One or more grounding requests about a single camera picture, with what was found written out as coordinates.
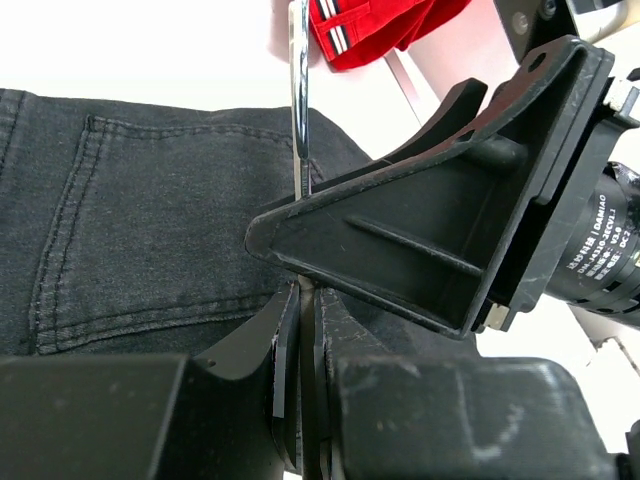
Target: black and white stripe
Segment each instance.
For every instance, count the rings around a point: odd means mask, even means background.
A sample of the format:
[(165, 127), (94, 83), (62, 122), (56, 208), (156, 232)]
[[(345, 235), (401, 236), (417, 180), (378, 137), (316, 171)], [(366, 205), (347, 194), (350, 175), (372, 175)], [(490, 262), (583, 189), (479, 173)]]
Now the black and white stripe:
[[(318, 3), (318, 9), (323, 20), (328, 20), (340, 13), (340, 7), (335, 0), (316, 0), (316, 2)], [(334, 27), (329, 30), (329, 40), (336, 55), (343, 54), (351, 46), (349, 37), (343, 26)]]

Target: black jeans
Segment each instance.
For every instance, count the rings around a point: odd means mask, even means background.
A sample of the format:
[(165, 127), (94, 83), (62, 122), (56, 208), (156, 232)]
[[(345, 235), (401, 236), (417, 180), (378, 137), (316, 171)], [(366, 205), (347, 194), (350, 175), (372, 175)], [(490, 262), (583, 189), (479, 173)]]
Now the black jeans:
[[(288, 108), (202, 112), (0, 90), (0, 354), (196, 354), (293, 276), (249, 256), (293, 190)], [(310, 112), (314, 182), (369, 158)], [(345, 297), (397, 353), (460, 344)]]

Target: jeans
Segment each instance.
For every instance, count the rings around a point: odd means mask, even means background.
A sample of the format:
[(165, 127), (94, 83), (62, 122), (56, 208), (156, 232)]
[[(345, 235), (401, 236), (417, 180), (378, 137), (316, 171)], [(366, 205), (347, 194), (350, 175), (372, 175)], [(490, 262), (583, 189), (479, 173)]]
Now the jeans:
[[(246, 253), (293, 191), (288, 108), (204, 112), (0, 90), (0, 354), (197, 354), (294, 276)], [(370, 159), (310, 111), (312, 181)], [(344, 296), (392, 352), (477, 355)]]

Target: red fabric with striped trim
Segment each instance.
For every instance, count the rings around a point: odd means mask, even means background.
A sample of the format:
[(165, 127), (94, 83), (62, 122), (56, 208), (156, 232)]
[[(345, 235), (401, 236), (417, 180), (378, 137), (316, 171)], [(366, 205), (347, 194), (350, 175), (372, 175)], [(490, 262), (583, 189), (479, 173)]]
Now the red fabric with striped trim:
[(471, 0), (310, 0), (311, 29), (336, 70), (360, 67), (448, 22)]

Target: red cloth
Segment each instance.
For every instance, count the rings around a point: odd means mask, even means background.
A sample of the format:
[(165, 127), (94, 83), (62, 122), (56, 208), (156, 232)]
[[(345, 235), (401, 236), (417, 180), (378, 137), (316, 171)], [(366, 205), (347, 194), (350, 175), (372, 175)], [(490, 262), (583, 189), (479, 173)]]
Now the red cloth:
[(311, 29), (336, 70), (371, 63), (448, 22), (471, 0), (310, 0)]

